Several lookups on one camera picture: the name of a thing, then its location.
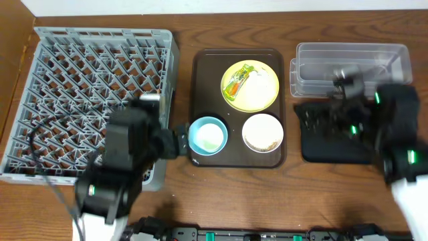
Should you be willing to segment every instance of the white backdrop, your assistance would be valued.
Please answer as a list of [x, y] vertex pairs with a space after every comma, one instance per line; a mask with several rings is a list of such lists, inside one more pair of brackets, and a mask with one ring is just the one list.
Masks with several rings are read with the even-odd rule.
[[428, 0], [21, 0], [36, 16], [428, 9]]

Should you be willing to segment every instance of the wood grain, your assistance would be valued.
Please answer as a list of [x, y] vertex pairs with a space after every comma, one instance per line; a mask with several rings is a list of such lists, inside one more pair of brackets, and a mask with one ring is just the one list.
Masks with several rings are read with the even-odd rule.
[[[420, 123], [428, 117], [428, 11], [46, 17], [37, 19], [36, 25], [171, 30], [181, 52], [171, 125], [188, 119], [192, 61], [199, 50], [275, 48], [284, 57], [288, 76], [290, 60], [300, 42], [405, 44], [413, 65], [413, 85], [421, 97]], [[2, 153], [37, 41], [33, 33], [1, 141]], [[204, 228], [271, 230], [307, 230], [315, 225], [339, 228], [374, 222], [386, 230], [406, 231], [408, 227], [389, 188], [373, 167], [302, 160], [292, 104], [305, 100], [292, 98], [286, 88], [288, 156], [280, 168], [196, 168], [184, 158], [169, 161], [165, 188], [142, 193], [132, 208], [130, 221], [152, 215]], [[421, 135], [428, 137], [428, 127], [420, 128]], [[71, 201], [73, 188], [62, 190]], [[70, 239], [71, 221], [46, 187], [0, 183], [0, 193], [0, 239]]]

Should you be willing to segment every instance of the blue bowl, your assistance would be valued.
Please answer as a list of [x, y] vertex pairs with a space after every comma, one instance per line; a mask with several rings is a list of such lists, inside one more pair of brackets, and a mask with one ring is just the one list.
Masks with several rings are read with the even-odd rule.
[[[206, 124], [217, 125], [218, 127], [220, 127], [221, 131], [223, 131], [223, 142], [221, 143], [220, 148], [218, 150], [216, 150], [215, 152], [208, 152], [208, 151], [198, 147], [195, 143], [196, 133], [198, 132], [198, 130], [203, 125], [206, 125]], [[210, 155], [217, 154], [226, 146], [226, 142], [227, 142], [227, 128], [226, 128], [225, 124], [223, 122], [221, 122], [221, 120], [219, 120], [218, 118], [211, 117], [211, 116], [201, 117], [201, 118], [195, 120], [195, 122], [192, 123], [192, 125], [190, 126], [190, 129], [189, 129], [189, 146], [194, 152], [196, 152], [199, 155], [210, 156]]]

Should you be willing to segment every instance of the black cable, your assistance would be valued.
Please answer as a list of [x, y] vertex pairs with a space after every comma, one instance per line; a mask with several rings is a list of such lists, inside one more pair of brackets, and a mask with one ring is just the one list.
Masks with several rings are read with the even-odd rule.
[[39, 159], [36, 157], [35, 154], [35, 149], [33, 146], [33, 142], [34, 142], [34, 135], [36, 133], [36, 131], [42, 127], [45, 122], [47, 122], [49, 119], [45, 119], [43, 121], [41, 121], [29, 134], [29, 148], [31, 151], [31, 156], [33, 157], [33, 161], [37, 164], [39, 164], [42, 168], [42, 172], [41, 172], [41, 176], [43, 177], [43, 180], [47, 183], [47, 185], [52, 189], [52, 191], [55, 193], [56, 197], [59, 199], [59, 201], [65, 205], [67, 212], [69, 213], [70, 217], [72, 218], [72, 220], [74, 221], [74, 224], [76, 225], [76, 228], [78, 229], [78, 233], [79, 233], [79, 238], [80, 241], [84, 241], [84, 235], [82, 232], [82, 229], [79, 226], [79, 222], [78, 222], [78, 215], [77, 215], [77, 206], [74, 206], [73, 208], [71, 208], [67, 203], [66, 203], [66, 199], [64, 198], [63, 193], [50, 181], [49, 177], [46, 175], [45, 171], [43, 171], [43, 163], [41, 161], [39, 161]]
[[[313, 226], [313, 227], [311, 227], [311, 228], [306, 232], [306, 239], [307, 239], [308, 241], [313, 241], [313, 240], [311, 240], [311, 239], [310, 239], [310, 233], [311, 233], [311, 232], [313, 232], [315, 228], [321, 228], [321, 229], [324, 229], [324, 227], [322, 227], [322, 226]], [[323, 232], [326, 232], [326, 233], [329, 235], [329, 237], [330, 237], [333, 241], [336, 241], [336, 239], [335, 239], [335, 238], [333, 238], [333, 236], [331, 235], [331, 233], [330, 233], [329, 231], [323, 231]]]

